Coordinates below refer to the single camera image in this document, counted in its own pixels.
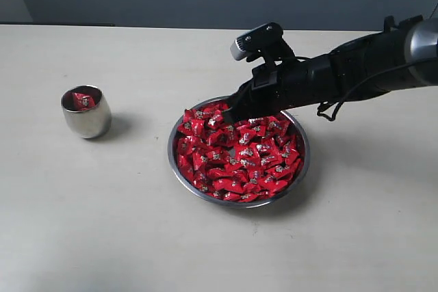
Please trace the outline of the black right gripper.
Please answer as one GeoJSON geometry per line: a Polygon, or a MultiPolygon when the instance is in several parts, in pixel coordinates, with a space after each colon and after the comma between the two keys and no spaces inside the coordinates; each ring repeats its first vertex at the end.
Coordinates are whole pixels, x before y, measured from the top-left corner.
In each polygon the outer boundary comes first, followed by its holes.
{"type": "Polygon", "coordinates": [[[227,123],[271,116],[280,111],[340,98],[340,82],[329,55],[303,62],[288,60],[275,67],[261,64],[252,70],[253,77],[235,95],[225,99],[222,111],[227,123]]]}

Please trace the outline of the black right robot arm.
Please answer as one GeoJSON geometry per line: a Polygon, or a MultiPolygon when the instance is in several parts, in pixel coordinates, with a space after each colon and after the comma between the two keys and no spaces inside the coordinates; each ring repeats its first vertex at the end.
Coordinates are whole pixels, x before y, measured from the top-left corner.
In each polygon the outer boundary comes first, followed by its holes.
{"type": "Polygon", "coordinates": [[[437,19],[414,16],[397,23],[388,16],[382,31],[313,58],[295,55],[283,28],[271,22],[237,37],[231,54],[264,63],[226,100],[226,122],[314,104],[317,115],[332,122],[344,103],[436,86],[437,19]]]}

